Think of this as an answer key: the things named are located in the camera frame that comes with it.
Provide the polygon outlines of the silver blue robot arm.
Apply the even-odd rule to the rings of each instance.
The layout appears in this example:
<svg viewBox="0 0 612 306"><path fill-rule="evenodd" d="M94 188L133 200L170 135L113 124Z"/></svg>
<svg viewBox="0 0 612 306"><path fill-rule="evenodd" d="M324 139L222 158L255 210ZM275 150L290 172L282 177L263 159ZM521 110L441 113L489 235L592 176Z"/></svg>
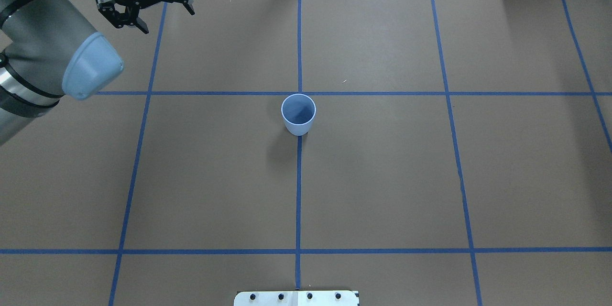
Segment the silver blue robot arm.
<svg viewBox="0 0 612 306"><path fill-rule="evenodd" d="M147 34L140 10L161 2L193 0L95 0L115 28ZM124 71L124 61L70 0L1 0L1 31L11 44L1 50L1 143L68 95L84 100Z"/></svg>

